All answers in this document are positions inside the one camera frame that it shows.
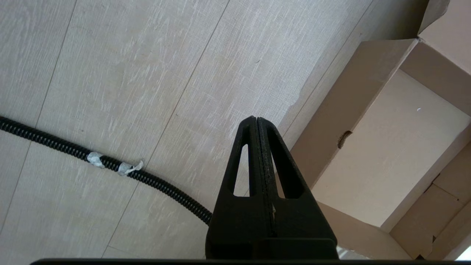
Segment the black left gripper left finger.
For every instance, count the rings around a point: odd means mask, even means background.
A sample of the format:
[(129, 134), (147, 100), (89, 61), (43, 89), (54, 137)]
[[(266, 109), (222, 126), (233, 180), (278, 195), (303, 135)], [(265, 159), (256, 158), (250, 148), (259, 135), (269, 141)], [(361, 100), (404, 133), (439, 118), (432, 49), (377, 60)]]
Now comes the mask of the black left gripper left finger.
[[(248, 148), (249, 196), (234, 195), (242, 148)], [(265, 183), (258, 120), (244, 119), (238, 127), (219, 195), (211, 218), (207, 242), (249, 244), (273, 236), (273, 220)]]

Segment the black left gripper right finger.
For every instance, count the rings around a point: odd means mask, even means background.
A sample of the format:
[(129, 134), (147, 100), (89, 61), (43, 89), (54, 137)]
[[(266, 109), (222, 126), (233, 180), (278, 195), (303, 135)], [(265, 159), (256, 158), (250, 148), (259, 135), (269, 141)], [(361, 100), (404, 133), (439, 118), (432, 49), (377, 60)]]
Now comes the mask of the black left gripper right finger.
[(331, 226), (276, 126), (262, 117), (257, 118), (257, 125), (270, 235), (336, 243)]

